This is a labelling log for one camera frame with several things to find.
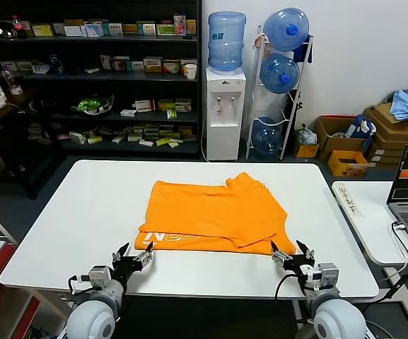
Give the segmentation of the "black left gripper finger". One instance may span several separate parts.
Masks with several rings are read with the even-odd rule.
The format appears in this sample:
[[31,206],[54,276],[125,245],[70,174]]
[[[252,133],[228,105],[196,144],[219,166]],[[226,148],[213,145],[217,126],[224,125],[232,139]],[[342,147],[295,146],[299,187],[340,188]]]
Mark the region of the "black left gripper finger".
[[143,270],[153,259],[153,242],[150,242],[145,251],[136,256],[134,261],[134,270]]
[[126,254],[129,247],[130,243],[127,242],[126,244],[121,246],[116,252],[112,253],[112,264],[118,264]]

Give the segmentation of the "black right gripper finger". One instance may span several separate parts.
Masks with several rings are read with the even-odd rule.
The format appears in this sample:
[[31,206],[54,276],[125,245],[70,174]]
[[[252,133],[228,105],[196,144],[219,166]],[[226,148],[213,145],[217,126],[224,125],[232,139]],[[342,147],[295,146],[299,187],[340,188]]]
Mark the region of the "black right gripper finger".
[[296,243],[298,245],[298,248],[302,252],[303,260],[306,260],[306,261],[314,261],[315,260],[315,251],[314,250],[309,249],[306,244],[304,244],[303,242],[301,242],[299,240],[297,240]]
[[272,247],[272,260],[276,263],[276,265],[283,268],[284,270],[292,271],[293,257],[279,250],[277,245],[272,240],[270,241],[270,244]]

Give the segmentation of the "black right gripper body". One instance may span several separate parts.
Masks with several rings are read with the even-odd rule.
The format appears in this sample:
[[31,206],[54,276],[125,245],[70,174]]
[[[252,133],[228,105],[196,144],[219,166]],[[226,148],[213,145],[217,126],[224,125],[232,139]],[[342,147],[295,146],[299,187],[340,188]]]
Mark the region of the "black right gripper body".
[[308,281],[313,275],[313,258],[307,256],[292,256],[288,262],[289,268],[297,275],[301,283]]

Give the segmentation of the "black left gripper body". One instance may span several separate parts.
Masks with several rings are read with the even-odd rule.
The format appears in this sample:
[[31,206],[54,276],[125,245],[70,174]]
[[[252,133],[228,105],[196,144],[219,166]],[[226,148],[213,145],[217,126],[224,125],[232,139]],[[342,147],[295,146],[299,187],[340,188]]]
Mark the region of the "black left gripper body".
[[139,259],[136,257],[121,257],[112,262],[111,278],[120,283],[127,283],[134,272],[139,271]]

